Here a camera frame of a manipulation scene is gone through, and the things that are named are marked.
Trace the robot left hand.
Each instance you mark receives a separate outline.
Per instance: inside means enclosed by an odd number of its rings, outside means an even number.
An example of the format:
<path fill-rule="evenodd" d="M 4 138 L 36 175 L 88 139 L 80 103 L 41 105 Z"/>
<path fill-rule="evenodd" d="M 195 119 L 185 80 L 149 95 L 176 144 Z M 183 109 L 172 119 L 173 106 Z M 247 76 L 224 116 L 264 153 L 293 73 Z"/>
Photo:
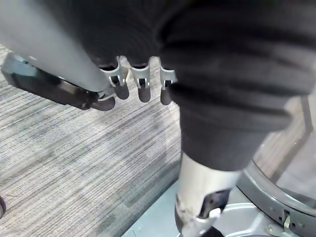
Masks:
<path fill-rule="evenodd" d="M 316 83 L 313 0 L 52 0 L 50 10 L 99 67 L 158 56 L 175 71 L 185 237 L 212 226 L 265 138 L 291 124 L 286 103 Z"/>

